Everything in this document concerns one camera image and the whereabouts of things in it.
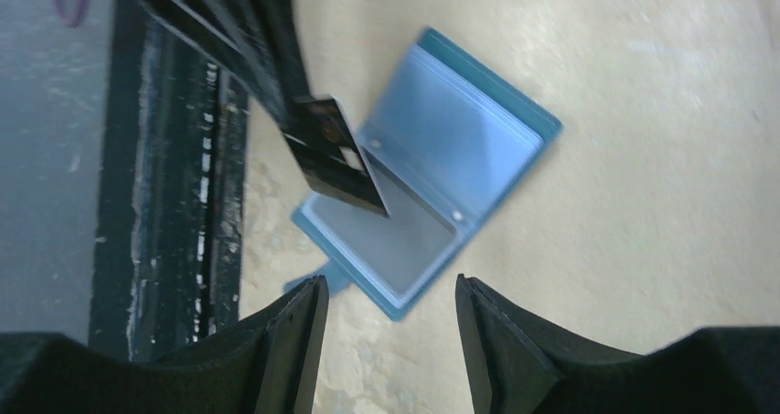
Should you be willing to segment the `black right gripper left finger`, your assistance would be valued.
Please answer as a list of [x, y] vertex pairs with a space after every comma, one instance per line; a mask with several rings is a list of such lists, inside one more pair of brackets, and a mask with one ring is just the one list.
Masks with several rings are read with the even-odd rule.
[[56, 333], [1, 337], [5, 413], [308, 413], [327, 319], [322, 276], [151, 362], [127, 362]]

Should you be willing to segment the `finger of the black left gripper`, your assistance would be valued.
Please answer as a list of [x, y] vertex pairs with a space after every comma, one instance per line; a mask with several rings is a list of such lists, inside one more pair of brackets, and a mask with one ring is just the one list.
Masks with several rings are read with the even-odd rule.
[[156, 21], [221, 65], [275, 120], [287, 123], [278, 65], [247, 0], [138, 0]]
[[293, 0], [249, 0], [270, 52], [270, 69], [285, 98], [311, 96], [294, 21]]

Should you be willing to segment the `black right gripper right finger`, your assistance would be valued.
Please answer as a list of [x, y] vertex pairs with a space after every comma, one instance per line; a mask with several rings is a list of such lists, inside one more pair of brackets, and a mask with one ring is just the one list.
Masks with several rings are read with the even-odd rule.
[[640, 355], [586, 339], [459, 276], [455, 306], [477, 413], [775, 413], [779, 330], [700, 328]]

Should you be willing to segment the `black VIP credit card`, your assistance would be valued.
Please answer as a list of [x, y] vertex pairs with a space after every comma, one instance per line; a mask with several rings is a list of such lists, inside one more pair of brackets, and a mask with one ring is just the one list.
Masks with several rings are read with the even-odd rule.
[[281, 129], [311, 190], [389, 215], [368, 160], [333, 97], [295, 97]]

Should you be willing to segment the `blue leather card holder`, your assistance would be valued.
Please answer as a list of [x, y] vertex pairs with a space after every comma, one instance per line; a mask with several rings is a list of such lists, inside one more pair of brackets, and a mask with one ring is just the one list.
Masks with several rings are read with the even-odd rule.
[[424, 29], [357, 134], [389, 214], [313, 193], [292, 221], [326, 255], [317, 274], [331, 294], [355, 285], [398, 321], [561, 129], [552, 113]]

